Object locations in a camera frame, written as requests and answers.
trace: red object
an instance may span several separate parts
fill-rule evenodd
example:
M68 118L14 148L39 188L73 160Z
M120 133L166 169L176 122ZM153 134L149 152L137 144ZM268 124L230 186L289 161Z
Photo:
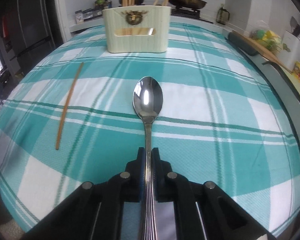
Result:
M6 38L9 36L9 32L8 32L8 22L7 22L7 18L6 16L2 16L2 33L3 33L3 37Z

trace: utensil holder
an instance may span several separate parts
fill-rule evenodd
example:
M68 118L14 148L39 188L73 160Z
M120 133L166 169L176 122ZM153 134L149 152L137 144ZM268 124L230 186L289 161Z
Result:
M171 7L125 6L102 11L111 53L165 52Z

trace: spoon handle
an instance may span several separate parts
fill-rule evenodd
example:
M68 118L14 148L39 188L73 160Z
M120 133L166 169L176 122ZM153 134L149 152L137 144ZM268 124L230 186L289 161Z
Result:
M151 126L152 123L145 123L146 165L144 171L145 185L141 213L140 240L157 240L154 216L154 178L151 158Z

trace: teal and white checkered tablecloth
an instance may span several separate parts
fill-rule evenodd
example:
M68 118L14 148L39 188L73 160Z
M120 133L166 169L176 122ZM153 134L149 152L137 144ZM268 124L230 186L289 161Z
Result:
M60 150L59 120L79 64ZM152 146L190 181L216 182L275 236L300 210L300 152L267 82L219 33L170 24L165 53L110 54L104 26L43 59L0 111L0 193L28 231L83 181L124 170L144 146L132 106L154 77L164 103Z

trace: gold emblem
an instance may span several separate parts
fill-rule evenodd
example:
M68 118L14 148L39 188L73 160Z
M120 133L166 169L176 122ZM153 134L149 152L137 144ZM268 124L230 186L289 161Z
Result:
M138 25L142 22L143 20L143 14L146 14L147 11L142 11L142 12L138 12L138 11L125 11L125 12L121 12L122 14L126 15L126 22L130 25Z

